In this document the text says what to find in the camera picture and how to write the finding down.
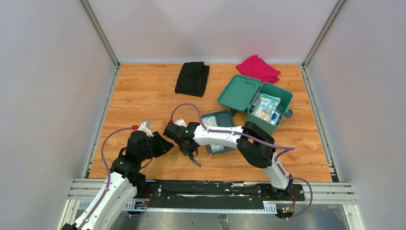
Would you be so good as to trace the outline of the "black handled scissors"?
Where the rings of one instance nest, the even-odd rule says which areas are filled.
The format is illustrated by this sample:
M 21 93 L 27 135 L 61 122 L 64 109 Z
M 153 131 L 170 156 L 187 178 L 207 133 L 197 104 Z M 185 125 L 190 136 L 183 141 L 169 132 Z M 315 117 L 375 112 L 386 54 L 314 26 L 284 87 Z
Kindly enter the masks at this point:
M 198 161 L 195 160 L 195 158 L 194 158 L 194 156 L 192 154 L 189 155 L 189 158 L 195 165 L 198 166 L 199 169 L 202 168 L 202 165 Z

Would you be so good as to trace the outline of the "teal white sachet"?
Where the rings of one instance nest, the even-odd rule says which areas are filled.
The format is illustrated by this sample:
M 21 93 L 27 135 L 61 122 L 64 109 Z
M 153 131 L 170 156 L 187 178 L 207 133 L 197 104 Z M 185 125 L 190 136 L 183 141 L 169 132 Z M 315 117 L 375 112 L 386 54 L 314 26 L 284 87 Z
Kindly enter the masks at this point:
M 210 151 L 212 153 L 222 152 L 225 150 L 224 146 L 219 146 L 219 145 L 209 145 L 209 147 L 210 147 Z

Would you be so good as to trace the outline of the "teal medicine box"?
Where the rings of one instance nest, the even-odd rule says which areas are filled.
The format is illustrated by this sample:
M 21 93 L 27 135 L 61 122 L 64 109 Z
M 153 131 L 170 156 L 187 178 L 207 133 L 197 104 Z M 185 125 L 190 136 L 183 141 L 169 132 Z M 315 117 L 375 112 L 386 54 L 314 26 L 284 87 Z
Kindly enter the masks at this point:
M 255 101 L 261 93 L 281 99 L 277 107 L 277 110 L 281 113 L 281 118 L 277 125 L 263 121 L 251 113 Z M 246 111 L 246 121 L 255 123 L 271 135 L 285 117 L 292 117 L 293 111 L 289 107 L 292 98 L 293 94 L 291 92 L 276 85 L 267 82 L 262 83 L 260 80 L 248 76 L 235 75 L 225 86 L 217 101 L 220 105 L 230 108 L 233 112 Z

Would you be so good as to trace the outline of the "light blue mask packet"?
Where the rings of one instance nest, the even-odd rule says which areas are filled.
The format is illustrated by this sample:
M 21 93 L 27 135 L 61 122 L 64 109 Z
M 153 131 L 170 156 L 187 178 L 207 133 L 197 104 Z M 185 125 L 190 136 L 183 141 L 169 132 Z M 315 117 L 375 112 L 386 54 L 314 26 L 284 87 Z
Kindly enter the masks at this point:
M 270 96 L 265 93 L 261 93 L 258 99 L 254 103 L 252 114 L 260 118 L 263 121 L 271 123 L 272 117 L 280 104 L 281 99 L 279 97 Z

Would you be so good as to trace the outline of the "small white blue bottle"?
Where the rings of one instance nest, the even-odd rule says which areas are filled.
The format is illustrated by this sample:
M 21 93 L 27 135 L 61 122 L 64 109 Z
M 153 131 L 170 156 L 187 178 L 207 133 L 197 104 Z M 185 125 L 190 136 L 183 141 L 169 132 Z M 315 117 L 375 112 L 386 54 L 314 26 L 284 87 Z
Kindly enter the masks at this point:
M 281 118 L 281 113 L 278 110 L 276 110 L 271 116 L 270 123 L 272 125 L 277 125 L 280 118 Z

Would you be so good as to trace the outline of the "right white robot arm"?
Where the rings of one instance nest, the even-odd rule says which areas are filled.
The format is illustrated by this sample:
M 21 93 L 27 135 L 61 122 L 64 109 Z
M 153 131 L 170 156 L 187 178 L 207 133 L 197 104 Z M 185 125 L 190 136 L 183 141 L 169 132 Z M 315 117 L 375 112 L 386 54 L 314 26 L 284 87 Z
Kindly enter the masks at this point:
M 280 149 L 282 153 L 287 153 L 293 148 L 275 145 L 274 138 L 253 122 L 246 122 L 243 126 L 218 127 L 199 122 L 185 124 L 180 119 L 169 122 L 163 134 L 191 159 L 199 146 L 216 145 L 237 149 L 250 165 L 264 170 L 276 198 L 286 200 L 293 193 L 293 179 L 279 160 L 281 153 L 276 152 Z

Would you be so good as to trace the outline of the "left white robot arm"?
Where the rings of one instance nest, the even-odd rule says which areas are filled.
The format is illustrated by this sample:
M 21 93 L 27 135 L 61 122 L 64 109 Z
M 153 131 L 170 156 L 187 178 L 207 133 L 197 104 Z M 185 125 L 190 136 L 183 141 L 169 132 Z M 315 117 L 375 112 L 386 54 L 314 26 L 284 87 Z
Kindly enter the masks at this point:
M 140 172 L 141 164 L 166 154 L 174 145 L 157 131 L 151 132 L 148 120 L 130 129 L 127 145 L 107 168 L 109 174 L 102 188 L 84 213 L 72 224 L 64 224 L 62 229 L 109 230 L 133 197 L 146 194 L 146 177 Z

